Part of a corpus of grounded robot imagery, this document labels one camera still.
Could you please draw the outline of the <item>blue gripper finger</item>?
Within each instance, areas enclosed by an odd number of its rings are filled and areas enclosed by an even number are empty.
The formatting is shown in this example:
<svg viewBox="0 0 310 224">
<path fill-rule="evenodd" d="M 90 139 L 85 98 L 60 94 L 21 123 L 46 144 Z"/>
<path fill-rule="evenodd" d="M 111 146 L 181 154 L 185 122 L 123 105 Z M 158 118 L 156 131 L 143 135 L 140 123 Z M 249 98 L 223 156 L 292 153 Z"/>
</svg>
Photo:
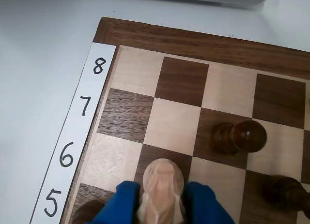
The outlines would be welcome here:
<svg viewBox="0 0 310 224">
<path fill-rule="evenodd" d="M 123 181 L 94 217 L 94 224 L 133 224 L 140 203 L 140 184 Z"/>
<path fill-rule="evenodd" d="M 187 224 L 233 224 L 214 191 L 198 182 L 187 182 L 182 192 Z"/>
</svg>

